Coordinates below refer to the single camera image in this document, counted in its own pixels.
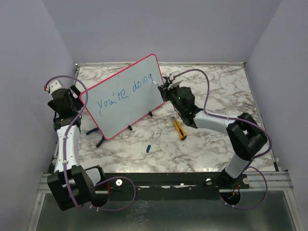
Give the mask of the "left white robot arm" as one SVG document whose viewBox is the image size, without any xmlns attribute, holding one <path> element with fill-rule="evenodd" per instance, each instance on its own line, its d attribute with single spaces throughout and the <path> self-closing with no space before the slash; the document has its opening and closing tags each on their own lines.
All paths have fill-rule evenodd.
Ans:
<svg viewBox="0 0 308 231">
<path fill-rule="evenodd" d="M 99 197 L 95 189 L 105 187 L 104 172 L 100 166 L 84 169 L 79 162 L 79 112 L 83 104 L 74 95 L 80 95 L 80 91 L 75 86 L 66 89 L 60 81 L 54 80 L 47 86 L 47 92 L 52 96 L 48 106 L 55 112 L 53 127 L 59 144 L 54 173 L 47 178 L 49 189 L 62 211 L 87 202 L 101 207 L 108 200 Z"/>
</svg>

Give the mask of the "pink framed whiteboard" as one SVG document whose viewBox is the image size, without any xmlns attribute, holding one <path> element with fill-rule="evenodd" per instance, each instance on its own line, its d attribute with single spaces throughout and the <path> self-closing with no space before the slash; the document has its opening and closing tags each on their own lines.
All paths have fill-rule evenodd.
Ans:
<svg viewBox="0 0 308 231">
<path fill-rule="evenodd" d="M 163 78 L 157 56 L 149 54 L 81 92 L 79 98 L 110 140 L 164 103 L 153 81 L 161 85 Z"/>
</svg>

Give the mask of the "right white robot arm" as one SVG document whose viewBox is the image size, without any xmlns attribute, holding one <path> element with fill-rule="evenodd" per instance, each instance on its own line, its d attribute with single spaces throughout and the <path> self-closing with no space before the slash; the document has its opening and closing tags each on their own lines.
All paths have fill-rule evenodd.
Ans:
<svg viewBox="0 0 308 231">
<path fill-rule="evenodd" d="M 158 89 L 163 101 L 171 102 L 185 125 L 228 135 L 234 155 L 224 168 L 221 183 L 226 188 L 234 187 L 239 181 L 238 177 L 268 142 L 265 131 L 248 113 L 236 117 L 205 113 L 204 109 L 195 105 L 195 96 L 188 87 L 168 89 L 166 85 L 160 85 Z"/>
</svg>

